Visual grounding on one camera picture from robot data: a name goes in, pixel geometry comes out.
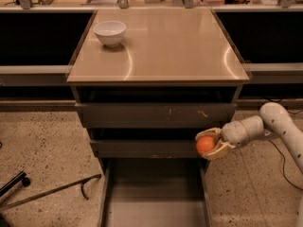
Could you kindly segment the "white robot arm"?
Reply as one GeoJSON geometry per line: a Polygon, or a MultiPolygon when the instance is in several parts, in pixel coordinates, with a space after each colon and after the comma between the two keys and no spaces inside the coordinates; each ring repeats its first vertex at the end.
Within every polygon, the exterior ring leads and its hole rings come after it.
{"type": "Polygon", "coordinates": [[[302,112],[268,102],[203,137],[212,227],[302,227],[302,112]]]}

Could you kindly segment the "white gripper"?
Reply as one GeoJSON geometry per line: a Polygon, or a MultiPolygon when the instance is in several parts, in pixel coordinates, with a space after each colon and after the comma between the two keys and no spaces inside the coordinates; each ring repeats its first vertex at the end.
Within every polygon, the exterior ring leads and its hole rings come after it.
{"type": "Polygon", "coordinates": [[[235,147],[241,148],[250,142],[249,130],[245,120],[227,123],[222,127],[222,129],[211,128],[205,131],[200,131],[196,134],[195,140],[198,141],[205,136],[210,136],[215,141],[215,148],[202,155],[202,157],[207,160],[222,158],[235,147]]]}

